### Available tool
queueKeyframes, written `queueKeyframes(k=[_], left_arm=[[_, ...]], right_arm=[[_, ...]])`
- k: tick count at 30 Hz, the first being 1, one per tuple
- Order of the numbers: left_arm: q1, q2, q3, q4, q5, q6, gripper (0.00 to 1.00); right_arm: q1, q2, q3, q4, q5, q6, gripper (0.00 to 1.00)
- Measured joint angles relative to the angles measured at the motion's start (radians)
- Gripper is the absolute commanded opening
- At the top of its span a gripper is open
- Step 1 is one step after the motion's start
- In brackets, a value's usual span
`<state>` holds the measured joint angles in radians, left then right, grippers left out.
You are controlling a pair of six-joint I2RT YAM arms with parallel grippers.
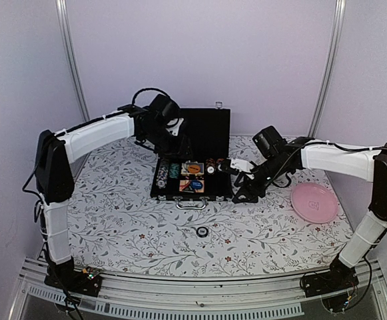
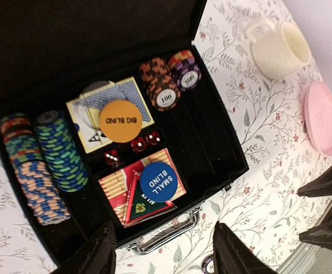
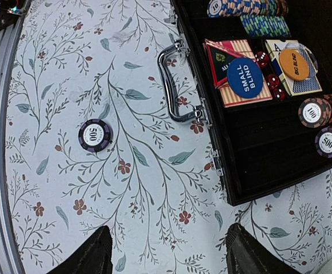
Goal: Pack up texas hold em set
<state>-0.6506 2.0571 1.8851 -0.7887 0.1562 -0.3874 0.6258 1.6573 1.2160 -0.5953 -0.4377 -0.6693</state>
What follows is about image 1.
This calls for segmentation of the blue card deck box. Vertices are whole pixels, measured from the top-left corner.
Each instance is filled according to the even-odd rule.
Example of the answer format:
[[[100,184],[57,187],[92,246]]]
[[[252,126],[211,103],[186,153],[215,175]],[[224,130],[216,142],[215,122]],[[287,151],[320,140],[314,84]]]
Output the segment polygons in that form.
[[[187,161],[181,164],[181,175],[202,176],[204,175],[204,163]]]

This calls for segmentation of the black poker case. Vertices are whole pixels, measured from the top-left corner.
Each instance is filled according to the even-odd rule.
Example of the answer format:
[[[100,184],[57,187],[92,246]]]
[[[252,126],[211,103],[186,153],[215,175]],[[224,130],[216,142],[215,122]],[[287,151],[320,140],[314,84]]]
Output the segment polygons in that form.
[[[156,186],[157,171],[162,159],[157,161],[157,170],[153,178],[150,196],[162,201],[200,201],[202,209],[209,201],[228,201],[232,197],[230,175],[224,172],[216,172],[213,175],[206,173],[206,160],[212,158],[227,159],[229,151],[229,135],[231,112],[230,109],[217,108],[187,108],[181,109],[181,115],[187,121],[184,134],[190,139],[193,157],[189,160],[168,159],[171,163],[185,163],[195,161],[204,163],[204,175],[184,176],[179,174],[178,179],[168,177],[167,186],[159,189]],[[180,180],[201,180],[204,182],[203,193],[184,193],[179,191]]]

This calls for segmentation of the black triangular token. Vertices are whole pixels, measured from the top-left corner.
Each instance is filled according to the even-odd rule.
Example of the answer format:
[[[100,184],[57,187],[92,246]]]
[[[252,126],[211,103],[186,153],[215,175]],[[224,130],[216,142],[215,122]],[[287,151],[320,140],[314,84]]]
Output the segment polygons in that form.
[[[179,183],[179,191],[192,193],[194,190],[191,187],[191,182],[189,180],[182,180]]]

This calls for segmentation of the red card deck box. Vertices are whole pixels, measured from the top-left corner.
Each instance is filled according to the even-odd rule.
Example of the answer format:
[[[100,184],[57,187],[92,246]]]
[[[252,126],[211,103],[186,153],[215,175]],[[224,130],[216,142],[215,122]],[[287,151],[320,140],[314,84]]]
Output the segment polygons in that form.
[[[204,182],[201,180],[180,180],[179,191],[184,193],[203,193]]]

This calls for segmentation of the blue round button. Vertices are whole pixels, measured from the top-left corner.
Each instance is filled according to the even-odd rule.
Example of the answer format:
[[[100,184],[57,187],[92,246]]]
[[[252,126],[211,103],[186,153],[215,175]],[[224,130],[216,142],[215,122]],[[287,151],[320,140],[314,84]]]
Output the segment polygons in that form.
[[[203,193],[204,192],[204,183],[201,180],[192,180],[191,187],[195,193]]]

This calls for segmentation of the orange round button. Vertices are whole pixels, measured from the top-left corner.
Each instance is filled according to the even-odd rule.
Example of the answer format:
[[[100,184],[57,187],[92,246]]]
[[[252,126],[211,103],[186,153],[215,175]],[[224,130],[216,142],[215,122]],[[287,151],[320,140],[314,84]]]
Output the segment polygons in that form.
[[[191,163],[189,165],[189,171],[191,173],[203,173],[204,172],[204,163]]]

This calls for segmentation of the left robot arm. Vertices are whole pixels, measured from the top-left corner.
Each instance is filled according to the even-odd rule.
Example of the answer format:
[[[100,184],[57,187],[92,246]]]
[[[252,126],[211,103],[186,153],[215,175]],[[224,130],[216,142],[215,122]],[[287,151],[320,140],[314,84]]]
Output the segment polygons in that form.
[[[31,174],[36,180],[32,193],[38,198],[37,216],[48,256],[57,265],[52,275],[64,289],[74,289],[79,284],[78,273],[64,264],[72,259],[67,217],[75,188],[71,165],[92,151],[129,137],[152,143],[154,152],[162,157],[189,158],[191,147],[184,133],[186,124],[186,118],[179,113],[134,108],[115,111],[56,133],[45,130],[40,134]]]

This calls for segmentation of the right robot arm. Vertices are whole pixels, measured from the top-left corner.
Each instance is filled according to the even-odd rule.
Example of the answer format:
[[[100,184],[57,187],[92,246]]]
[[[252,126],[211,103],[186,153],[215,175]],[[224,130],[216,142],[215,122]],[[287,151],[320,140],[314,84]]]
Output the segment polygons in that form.
[[[331,291],[339,290],[350,280],[349,269],[355,267],[369,250],[378,246],[387,232],[387,143],[360,147],[330,141],[298,137],[291,142],[278,138],[274,143],[258,144],[264,153],[261,164],[246,159],[227,159],[220,169],[239,175],[235,203],[250,203],[266,197],[276,179],[298,171],[327,171],[344,181],[335,188],[341,206],[346,199],[360,206],[353,214],[360,219],[348,242],[337,252],[324,284]]]

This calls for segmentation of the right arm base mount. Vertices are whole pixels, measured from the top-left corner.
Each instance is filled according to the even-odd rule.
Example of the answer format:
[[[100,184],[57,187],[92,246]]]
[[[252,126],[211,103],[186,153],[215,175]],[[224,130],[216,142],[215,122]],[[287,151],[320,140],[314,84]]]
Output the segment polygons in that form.
[[[324,308],[331,313],[347,310],[357,292],[359,280],[354,267],[349,268],[339,260],[331,262],[329,270],[322,273],[306,273],[300,279],[300,288],[306,297],[321,296],[344,290],[343,293],[322,300]]]

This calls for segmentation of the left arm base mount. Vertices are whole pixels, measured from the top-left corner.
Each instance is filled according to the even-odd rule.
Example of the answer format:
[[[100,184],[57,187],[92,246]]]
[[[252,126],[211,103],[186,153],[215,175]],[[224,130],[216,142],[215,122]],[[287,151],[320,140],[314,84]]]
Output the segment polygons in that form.
[[[99,296],[102,282],[103,278],[100,275],[91,277],[89,273],[76,271],[69,262],[48,266],[44,280],[44,283],[50,287],[90,297]]]

